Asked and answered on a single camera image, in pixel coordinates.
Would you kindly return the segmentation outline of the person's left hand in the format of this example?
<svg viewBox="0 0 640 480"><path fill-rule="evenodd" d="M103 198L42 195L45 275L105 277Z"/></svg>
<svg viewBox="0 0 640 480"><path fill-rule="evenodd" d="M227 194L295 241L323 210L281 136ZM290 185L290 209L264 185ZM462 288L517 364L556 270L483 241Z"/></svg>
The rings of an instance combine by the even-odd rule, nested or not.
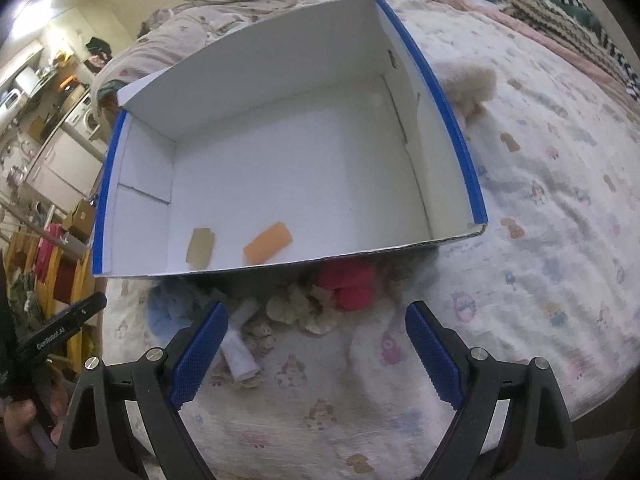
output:
<svg viewBox="0 0 640 480"><path fill-rule="evenodd" d="M68 408L68 393L65 389L63 375L52 365L43 375L43 399L49 403L48 412L55 422L51 430L49 442L58 444L66 419ZM43 466L44 469L53 467L54 458L43 451L42 446L34 437L32 430L37 422L38 408L32 400L6 401L2 405L1 421L4 434L9 445L26 460Z"/></svg>

